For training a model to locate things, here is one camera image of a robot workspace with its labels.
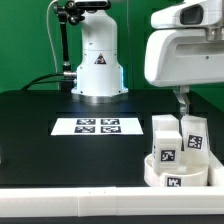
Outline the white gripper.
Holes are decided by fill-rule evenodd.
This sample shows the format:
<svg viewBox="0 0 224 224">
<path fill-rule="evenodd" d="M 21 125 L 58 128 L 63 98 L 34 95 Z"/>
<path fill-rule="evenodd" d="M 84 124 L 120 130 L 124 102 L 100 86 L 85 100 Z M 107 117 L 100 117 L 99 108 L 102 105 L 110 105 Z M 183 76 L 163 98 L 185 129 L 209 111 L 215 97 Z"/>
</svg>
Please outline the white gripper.
<svg viewBox="0 0 224 224">
<path fill-rule="evenodd" d="M 173 92 L 185 116 L 189 85 L 224 82 L 224 41 L 207 41 L 204 29 L 155 31 L 147 42 L 144 75 L 153 86 L 177 86 Z"/>
</svg>

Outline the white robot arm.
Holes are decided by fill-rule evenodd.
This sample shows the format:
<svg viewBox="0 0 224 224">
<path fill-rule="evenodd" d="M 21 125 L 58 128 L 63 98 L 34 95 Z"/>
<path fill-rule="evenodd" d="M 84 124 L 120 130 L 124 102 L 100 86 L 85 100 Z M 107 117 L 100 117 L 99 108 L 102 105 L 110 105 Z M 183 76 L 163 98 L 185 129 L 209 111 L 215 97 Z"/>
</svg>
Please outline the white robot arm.
<svg viewBox="0 0 224 224">
<path fill-rule="evenodd" d="M 82 62 L 75 94 L 97 99 L 125 91 L 117 61 L 117 26 L 109 0 L 73 0 L 85 11 Z M 224 0 L 184 0 L 151 16 L 144 76 L 156 87 L 174 87 L 180 113 L 189 113 L 191 85 L 224 82 Z"/>
</svg>

